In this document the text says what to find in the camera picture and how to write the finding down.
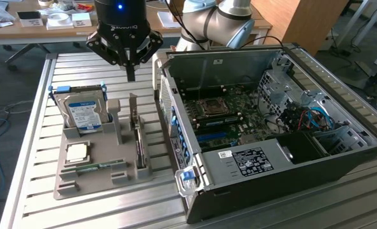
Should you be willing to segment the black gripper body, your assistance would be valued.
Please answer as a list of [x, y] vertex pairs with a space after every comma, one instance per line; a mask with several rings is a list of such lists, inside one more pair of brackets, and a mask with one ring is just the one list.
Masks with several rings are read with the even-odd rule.
[[113, 44], [113, 35], [117, 35], [122, 48], [130, 48], [130, 44], [141, 51], [150, 49], [146, 36], [149, 34], [149, 24], [146, 21], [146, 7], [144, 0], [96, 0], [94, 9], [97, 16], [96, 36], [93, 40], [93, 50], [102, 51], [105, 46], [116, 50], [118, 46]]

